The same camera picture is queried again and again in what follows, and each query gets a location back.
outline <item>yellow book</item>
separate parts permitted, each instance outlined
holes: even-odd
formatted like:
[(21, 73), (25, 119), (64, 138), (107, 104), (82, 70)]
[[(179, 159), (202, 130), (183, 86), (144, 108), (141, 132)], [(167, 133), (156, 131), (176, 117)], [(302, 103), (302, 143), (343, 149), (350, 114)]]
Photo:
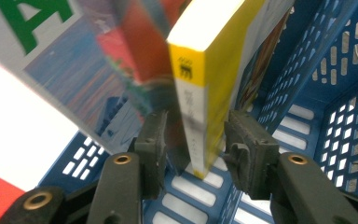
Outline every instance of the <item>yellow book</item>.
[(224, 121), (237, 74), (246, 63), (243, 46), (262, 43), (257, 34), (271, 2), (193, 0), (167, 38), (191, 163), (199, 178), (225, 145)]

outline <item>book spine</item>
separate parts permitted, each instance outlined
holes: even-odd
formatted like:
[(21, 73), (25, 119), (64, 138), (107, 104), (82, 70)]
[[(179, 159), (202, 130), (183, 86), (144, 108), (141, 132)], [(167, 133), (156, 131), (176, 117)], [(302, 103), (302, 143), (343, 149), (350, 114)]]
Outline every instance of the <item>book spine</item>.
[(170, 45), (172, 70), (194, 175), (205, 175), (206, 113), (204, 53)]

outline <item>blue plastic basket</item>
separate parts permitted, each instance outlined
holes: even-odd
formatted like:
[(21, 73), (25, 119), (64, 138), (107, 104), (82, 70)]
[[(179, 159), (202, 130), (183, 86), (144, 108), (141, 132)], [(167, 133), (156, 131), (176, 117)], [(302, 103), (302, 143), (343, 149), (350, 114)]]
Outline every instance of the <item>blue plastic basket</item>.
[[(281, 151), (314, 158), (337, 187), (358, 195), (358, 1), (296, 1), (251, 113)], [(72, 192), (95, 181), (108, 156), (100, 150), (79, 133), (40, 185)], [(168, 172), (166, 193), (145, 203), (145, 223), (273, 222), (269, 202), (235, 190), (221, 159), (212, 175), (218, 185)], [(191, 214), (181, 214), (186, 206)]]

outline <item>white surface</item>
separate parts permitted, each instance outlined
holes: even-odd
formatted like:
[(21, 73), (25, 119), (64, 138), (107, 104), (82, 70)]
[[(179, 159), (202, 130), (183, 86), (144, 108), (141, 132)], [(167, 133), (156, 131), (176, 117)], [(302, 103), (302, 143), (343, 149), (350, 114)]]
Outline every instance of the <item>white surface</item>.
[(216, 161), (214, 162), (213, 166), (216, 167), (219, 170), (222, 170), (222, 171), (227, 171), (228, 170), (228, 168), (226, 167), (225, 161), (223, 161), (223, 159), (221, 157), (218, 157), (216, 159)]
[(193, 0), (173, 26), (168, 42), (199, 51), (206, 50), (243, 2)]
[(205, 189), (200, 188), (199, 186), (191, 183), (190, 181), (182, 178), (181, 176), (176, 176), (173, 178), (172, 186), (174, 189), (181, 191), (187, 196), (209, 207), (212, 207), (216, 202), (216, 196), (214, 196), (214, 194)]
[(298, 105), (292, 105), (292, 107), (289, 109), (289, 113), (309, 120), (312, 120), (314, 117), (313, 111)]
[(195, 172), (206, 174), (205, 152), (208, 88), (175, 79), (175, 86), (185, 128), (188, 152)]
[(170, 193), (167, 193), (164, 196), (162, 205), (173, 210), (176, 214), (191, 220), (193, 223), (201, 224), (208, 221), (208, 216), (204, 212), (193, 205), (176, 198)]
[(176, 220), (172, 219), (171, 217), (169, 217), (161, 212), (156, 212), (156, 214), (153, 217), (152, 222), (153, 222), (153, 224), (167, 224), (167, 223), (180, 224)]
[(310, 126), (309, 124), (306, 124), (304, 122), (298, 121), (296, 119), (291, 119), (288, 117), (284, 117), (283, 120), (281, 121), (281, 125), (292, 129), (292, 130), (296, 130), (300, 133), (303, 134), (310, 134)]
[(272, 135), (277, 140), (280, 140), (284, 143), (287, 143), (293, 147), (297, 147), (299, 149), (304, 150), (307, 147), (307, 142), (295, 135), (292, 135), (290, 133), (283, 132), (279, 129), (277, 129), (274, 134)]
[[(193, 167), (191, 163), (186, 167), (186, 172), (188, 172), (189, 174), (193, 174)], [(209, 171), (205, 178), (202, 179), (202, 181), (216, 189), (220, 189), (223, 185), (224, 179), (222, 176)]]
[(0, 178), (33, 189), (77, 130), (0, 66)]
[(243, 201), (244, 203), (247, 203), (247, 204), (251, 205), (252, 207), (271, 216), (271, 210), (269, 208), (270, 201), (268, 201), (268, 200), (252, 200), (249, 197), (249, 195), (247, 195), (245, 193), (242, 194), (241, 201)]
[(245, 210), (238, 209), (235, 214), (234, 220), (240, 224), (265, 224), (265, 220), (255, 217), (254, 215), (246, 212)]

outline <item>green lettering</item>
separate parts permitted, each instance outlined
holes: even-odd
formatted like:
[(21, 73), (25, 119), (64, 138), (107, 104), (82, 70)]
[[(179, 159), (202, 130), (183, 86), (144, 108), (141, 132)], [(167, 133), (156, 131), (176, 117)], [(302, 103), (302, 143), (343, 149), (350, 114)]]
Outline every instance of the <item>green lettering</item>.
[[(31, 19), (26, 21), (20, 12), (19, 4), (27, 4), (39, 9)], [(0, 9), (16, 37), (28, 54), (37, 46), (33, 30), (47, 20), (52, 14), (58, 12), (62, 22), (72, 15), (67, 0), (0, 0)]]

